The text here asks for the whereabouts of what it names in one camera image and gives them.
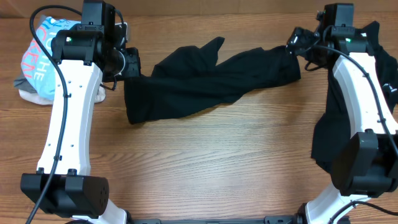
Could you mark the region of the plain black t-shirt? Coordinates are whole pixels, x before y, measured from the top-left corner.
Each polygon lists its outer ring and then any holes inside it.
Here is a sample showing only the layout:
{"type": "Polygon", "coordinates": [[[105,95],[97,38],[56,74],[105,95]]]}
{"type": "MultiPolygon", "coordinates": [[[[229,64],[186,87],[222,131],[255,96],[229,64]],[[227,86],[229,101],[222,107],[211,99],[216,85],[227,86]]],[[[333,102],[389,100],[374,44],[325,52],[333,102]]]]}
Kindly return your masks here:
{"type": "Polygon", "coordinates": [[[273,88],[301,78],[299,62],[284,46],[255,48],[218,63],[224,38],[199,48],[180,47],[156,64],[151,76],[124,82],[131,124],[189,116],[223,103],[234,103],[255,89],[273,88]]]}

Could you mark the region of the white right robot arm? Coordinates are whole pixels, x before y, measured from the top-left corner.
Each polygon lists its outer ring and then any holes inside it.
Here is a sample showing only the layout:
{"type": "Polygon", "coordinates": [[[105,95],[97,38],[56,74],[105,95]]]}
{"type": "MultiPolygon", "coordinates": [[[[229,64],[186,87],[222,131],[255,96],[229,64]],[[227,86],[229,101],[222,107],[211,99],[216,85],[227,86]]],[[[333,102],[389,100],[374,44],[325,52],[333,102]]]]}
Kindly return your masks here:
{"type": "Polygon", "coordinates": [[[362,29],[294,29],[287,50],[328,70],[326,111],[315,126],[312,157],[331,177],[293,223],[347,223],[346,214],[397,189],[397,62],[362,29]]]}

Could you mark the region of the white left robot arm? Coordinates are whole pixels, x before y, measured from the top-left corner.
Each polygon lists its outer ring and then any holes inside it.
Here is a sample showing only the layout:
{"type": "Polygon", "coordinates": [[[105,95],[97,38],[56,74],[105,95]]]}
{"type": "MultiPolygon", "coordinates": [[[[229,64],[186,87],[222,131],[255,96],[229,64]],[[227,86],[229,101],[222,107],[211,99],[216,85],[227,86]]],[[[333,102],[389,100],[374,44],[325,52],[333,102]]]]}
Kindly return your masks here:
{"type": "Polygon", "coordinates": [[[36,172],[21,177],[21,190],[35,203],[27,222],[42,210],[73,223],[132,223],[130,213],[109,199],[108,180],[90,174],[91,122],[103,71],[95,60],[86,62],[68,52],[98,53],[105,31],[60,30],[51,51],[35,29],[31,32],[58,76],[44,151],[36,172]]]}

